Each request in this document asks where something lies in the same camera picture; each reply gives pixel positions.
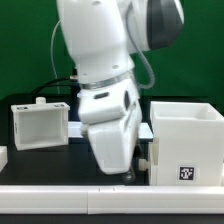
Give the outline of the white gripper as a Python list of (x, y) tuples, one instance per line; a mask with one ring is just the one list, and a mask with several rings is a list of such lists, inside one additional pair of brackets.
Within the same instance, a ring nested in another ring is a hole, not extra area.
[(108, 175), (123, 173), (122, 180), (133, 183), (131, 161), (142, 121), (134, 81), (129, 78), (105, 88), (82, 89), (78, 113), (100, 169)]

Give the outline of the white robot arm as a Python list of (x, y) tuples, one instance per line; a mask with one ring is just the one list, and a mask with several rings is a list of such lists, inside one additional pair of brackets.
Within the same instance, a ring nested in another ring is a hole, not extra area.
[(145, 51), (171, 45), (184, 13), (180, 0), (56, 0), (64, 40), (77, 68), (81, 133), (100, 170), (135, 180), (141, 89), (155, 84)]

